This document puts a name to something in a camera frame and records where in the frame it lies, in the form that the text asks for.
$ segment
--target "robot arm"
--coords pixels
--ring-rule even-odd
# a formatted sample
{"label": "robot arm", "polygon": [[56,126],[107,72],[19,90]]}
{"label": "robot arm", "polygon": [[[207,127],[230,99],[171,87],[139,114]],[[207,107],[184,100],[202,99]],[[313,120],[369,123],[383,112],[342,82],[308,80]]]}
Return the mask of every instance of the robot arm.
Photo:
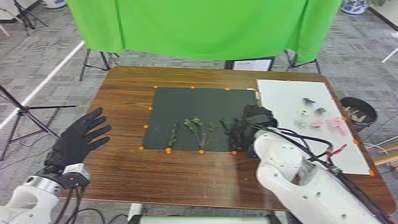
{"label": "robot arm", "polygon": [[383,223],[333,173],[305,159],[301,149],[273,132],[257,135],[258,181],[303,223]]}
{"label": "robot arm", "polygon": [[15,189],[8,205],[0,206],[3,224],[51,224],[61,190],[90,185],[91,176],[83,162],[90,152],[111,140],[106,137],[93,141],[111,131],[111,126],[93,131],[107,121],[102,113],[98,108],[67,129],[49,154],[45,169],[29,177]]}

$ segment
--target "green backdrop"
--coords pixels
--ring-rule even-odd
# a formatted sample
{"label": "green backdrop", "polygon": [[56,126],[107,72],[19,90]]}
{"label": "green backdrop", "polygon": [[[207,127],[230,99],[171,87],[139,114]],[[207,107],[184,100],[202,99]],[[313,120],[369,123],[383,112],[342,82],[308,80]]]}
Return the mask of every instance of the green backdrop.
{"label": "green backdrop", "polygon": [[315,60],[342,0],[68,0],[88,48],[239,60]]}

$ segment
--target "floor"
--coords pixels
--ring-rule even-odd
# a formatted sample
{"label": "floor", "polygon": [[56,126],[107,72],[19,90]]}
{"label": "floor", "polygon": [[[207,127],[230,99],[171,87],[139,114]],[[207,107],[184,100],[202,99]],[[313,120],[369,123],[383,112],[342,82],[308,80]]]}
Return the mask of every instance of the floor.
{"label": "floor", "polygon": [[[13,37],[6,37],[0,33],[0,84],[20,100],[29,96],[83,40],[70,10],[51,11],[40,6],[33,12],[49,23],[49,27],[38,24],[40,28],[27,36],[22,24],[4,24]],[[319,60],[322,72],[333,83],[338,96],[360,97],[377,108],[379,120],[374,126],[361,132],[365,142],[374,144],[398,134],[398,118],[395,118],[398,114],[398,55],[386,64],[381,63],[397,46],[398,33],[372,13],[361,16],[338,15]],[[63,110],[52,125],[56,132],[65,130],[75,119],[84,115],[107,75],[104,71],[88,69],[86,79],[83,82],[79,81],[84,53],[83,49],[31,101],[31,105],[79,105],[77,108]],[[97,53],[91,56],[91,63],[102,65]],[[134,51],[122,55],[118,64],[225,68],[225,61],[186,60]],[[287,57],[282,55],[274,71],[285,70]],[[315,65],[306,65],[296,71],[317,72]],[[10,102],[0,99],[0,121],[4,121],[13,109]],[[35,113],[42,119],[47,119],[52,115],[52,111]],[[0,145],[6,142],[11,123],[0,130]],[[33,130],[36,130],[35,125],[24,121],[24,129],[19,129],[19,135]],[[0,204],[6,204],[13,189],[22,184],[27,176],[35,174],[33,172],[42,168],[45,152],[52,144],[54,138],[40,135],[27,141],[15,143],[11,147],[8,159],[0,162]],[[388,166],[381,167],[381,172],[385,173],[385,179],[398,201],[398,174],[390,172]],[[129,212],[129,206],[123,203],[84,201],[84,207],[95,207],[106,212],[107,220],[111,220],[116,214]],[[212,208],[155,205],[146,206],[146,212],[150,215],[212,214],[232,216],[267,214],[262,211],[216,210]],[[79,223],[97,222],[97,216],[83,215]]]}

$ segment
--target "light stand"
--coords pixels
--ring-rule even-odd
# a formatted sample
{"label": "light stand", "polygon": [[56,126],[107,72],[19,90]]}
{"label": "light stand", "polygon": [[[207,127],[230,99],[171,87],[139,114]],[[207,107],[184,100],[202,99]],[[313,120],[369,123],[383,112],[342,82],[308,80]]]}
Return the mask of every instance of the light stand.
{"label": "light stand", "polygon": [[29,28],[35,30],[36,26],[35,23],[29,19],[29,15],[35,17],[35,20],[38,20],[38,22],[49,27],[47,23],[40,20],[40,18],[36,17],[36,15],[29,12],[27,8],[22,6],[19,0],[15,1],[15,6],[19,9],[19,13],[20,13],[20,18],[22,18],[22,22],[24,22],[24,27],[26,27],[26,31],[27,31],[27,35],[29,35]]}
{"label": "light stand", "polygon": [[[8,139],[8,143],[6,143],[6,149],[4,149],[4,153],[3,153],[3,157],[0,157],[0,161],[4,161],[6,158],[6,154],[8,154],[8,150],[10,150],[10,144],[29,138],[31,136],[38,135],[40,133],[47,132],[54,135],[56,138],[59,138],[58,133],[52,131],[51,129],[51,125],[56,119],[56,116],[59,114],[59,110],[61,108],[70,108],[70,107],[77,107],[77,106],[51,106],[51,107],[27,107],[22,105],[22,103],[19,102],[15,96],[11,95],[10,91],[6,90],[4,86],[0,85],[0,93],[4,94],[4,98],[6,100],[13,103],[13,105],[17,106],[19,110],[19,116],[17,116],[17,122],[15,122],[15,126],[11,128],[11,135],[10,135],[10,139]],[[31,113],[31,110],[45,110],[45,109],[58,109],[52,115],[52,118],[47,122],[47,124],[42,122],[42,120],[38,119],[38,117],[35,116],[35,114]],[[19,138],[15,138],[15,133],[17,133],[17,128],[20,125],[20,121],[22,121],[22,117],[27,116],[27,118],[33,120],[33,122],[36,123],[36,125],[40,126],[42,130],[33,132],[31,134],[20,136]]]}

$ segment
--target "wooden table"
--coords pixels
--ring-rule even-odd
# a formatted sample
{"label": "wooden table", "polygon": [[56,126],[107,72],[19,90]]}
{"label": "wooden table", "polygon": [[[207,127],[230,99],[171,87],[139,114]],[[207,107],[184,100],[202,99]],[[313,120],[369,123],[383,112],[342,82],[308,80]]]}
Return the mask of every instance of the wooden table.
{"label": "wooden table", "polygon": [[[328,79],[317,74],[152,67],[113,69],[91,108],[106,108],[114,130],[109,145],[88,159],[93,171],[88,199],[285,210],[278,197],[257,181],[258,162],[246,153],[234,156],[226,152],[207,152],[200,155],[175,150],[168,155],[162,150],[139,150],[155,86],[248,89],[257,88],[257,79],[324,82],[333,92]],[[395,199],[363,145],[361,150],[376,177],[351,175],[351,178],[393,213]]]}

